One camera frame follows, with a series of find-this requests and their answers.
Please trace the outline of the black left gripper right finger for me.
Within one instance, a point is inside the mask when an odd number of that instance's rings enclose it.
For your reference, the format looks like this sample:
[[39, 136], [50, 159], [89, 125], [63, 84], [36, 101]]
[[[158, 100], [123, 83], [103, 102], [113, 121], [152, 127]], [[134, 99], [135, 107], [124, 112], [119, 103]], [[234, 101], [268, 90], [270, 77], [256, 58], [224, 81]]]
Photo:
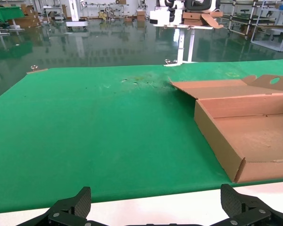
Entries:
[[283, 226], [283, 213], [261, 199], [238, 193], [229, 184], [221, 185], [221, 206], [229, 218], [216, 226]]

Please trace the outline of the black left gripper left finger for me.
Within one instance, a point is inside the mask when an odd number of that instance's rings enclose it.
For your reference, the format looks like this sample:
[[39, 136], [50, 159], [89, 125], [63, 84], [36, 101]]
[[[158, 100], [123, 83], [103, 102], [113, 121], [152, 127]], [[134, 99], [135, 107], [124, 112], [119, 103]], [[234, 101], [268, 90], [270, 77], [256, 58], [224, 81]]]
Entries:
[[83, 187], [71, 198], [58, 200], [44, 214], [21, 223], [22, 226], [90, 226], [91, 188]]

